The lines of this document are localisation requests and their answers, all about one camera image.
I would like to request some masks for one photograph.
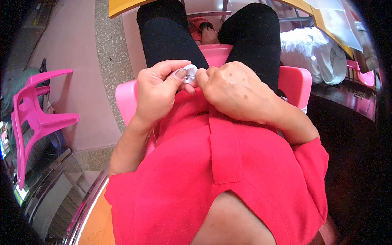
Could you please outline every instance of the right hand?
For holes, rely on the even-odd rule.
[[[196,81],[206,100],[233,119],[274,125],[280,118],[283,100],[241,62],[200,68]]]

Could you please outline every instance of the left hand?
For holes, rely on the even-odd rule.
[[[174,96],[186,75],[186,70],[182,68],[190,63],[188,60],[166,60],[139,72],[138,103],[134,118],[146,130],[151,130],[173,108]],[[184,85],[181,89],[193,92]]]

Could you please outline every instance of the hand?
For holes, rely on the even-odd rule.
[[[138,103],[133,119],[137,119],[146,130],[151,130],[172,109],[176,91],[186,75],[182,68],[190,63],[188,60],[166,60],[139,72]]]
[[[200,68],[196,81],[207,101],[233,119],[271,125],[279,120],[282,99],[241,62]]]

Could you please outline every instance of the red shirt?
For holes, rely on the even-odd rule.
[[[273,131],[180,92],[157,147],[106,188],[117,245],[190,244],[222,192],[232,190],[278,245],[307,244],[327,218],[328,154],[319,138],[294,151]]]

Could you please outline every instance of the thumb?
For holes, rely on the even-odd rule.
[[[184,81],[184,77],[187,74],[187,70],[184,68],[181,68],[177,71],[174,71],[170,76],[166,78],[164,81],[165,84],[169,84],[170,86],[173,87],[175,91],[177,91],[178,87],[182,84]]]
[[[210,79],[210,77],[208,76],[206,69],[200,68],[197,70],[196,81],[199,87],[201,88],[201,90],[204,90],[204,88],[206,87],[208,83],[208,79]]]

